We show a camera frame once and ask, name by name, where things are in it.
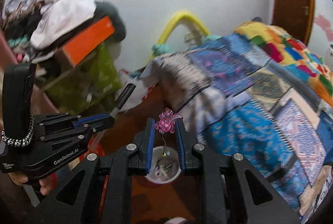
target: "patchwork quilt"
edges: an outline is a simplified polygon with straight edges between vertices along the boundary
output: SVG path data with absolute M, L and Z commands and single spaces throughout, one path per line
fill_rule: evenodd
M 304 215 L 331 172 L 333 109 L 309 79 L 277 63 L 246 33 L 161 55 L 141 77 L 160 82 L 199 142 L 221 154 L 242 153 Z
M 311 53 L 301 41 L 280 27 L 258 22 L 245 23 L 235 32 L 262 48 L 333 106 L 333 73 L 324 65 L 323 59 Z

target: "white bowl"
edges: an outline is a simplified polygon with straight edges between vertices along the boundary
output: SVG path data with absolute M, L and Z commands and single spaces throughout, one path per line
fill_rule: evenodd
M 165 185 L 165 184 L 172 183 L 175 179 L 177 179 L 179 177 L 179 175 L 181 173 L 181 169 L 179 167 L 178 152 L 171 147 L 166 147 L 166 148 L 170 152 L 170 155 L 167 155 L 167 156 L 162 155 L 162 153 L 164 151 L 163 146 L 158 146 L 158 147 L 153 148 L 152 166 L 150 168 L 149 174 L 146 176 L 146 179 L 154 184 Z M 161 181 L 161 180 L 158 180 L 155 176 L 155 166 L 156 166 L 157 161 L 160 159 L 172 160 L 173 162 L 175 162 L 178 165 L 178 170 L 177 170 L 176 174 L 169 180 Z

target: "yellow tube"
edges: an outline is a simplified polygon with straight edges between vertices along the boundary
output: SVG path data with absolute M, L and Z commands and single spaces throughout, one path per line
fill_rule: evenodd
M 177 27 L 179 22 L 186 20 L 189 22 L 194 23 L 203 33 L 204 35 L 209 35 L 208 29 L 201 23 L 201 21 L 191 12 L 187 10 L 181 10 L 176 12 L 176 14 L 170 19 L 167 23 L 165 29 L 163 30 L 161 36 L 157 40 L 157 44 L 164 44 L 166 43 L 167 39 L 169 38 L 170 34 L 174 29 Z

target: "orange box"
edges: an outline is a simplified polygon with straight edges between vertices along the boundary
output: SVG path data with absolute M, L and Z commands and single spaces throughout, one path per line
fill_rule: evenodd
M 114 26 L 106 16 L 70 39 L 54 55 L 60 63 L 75 67 L 113 32 Z

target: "blue blanket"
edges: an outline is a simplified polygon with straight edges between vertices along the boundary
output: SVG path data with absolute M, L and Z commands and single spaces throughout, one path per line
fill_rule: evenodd
M 332 108 L 259 47 L 238 34 L 208 40 L 155 58 L 148 75 L 200 142 L 242 153 L 295 210 L 315 198 L 333 162 Z

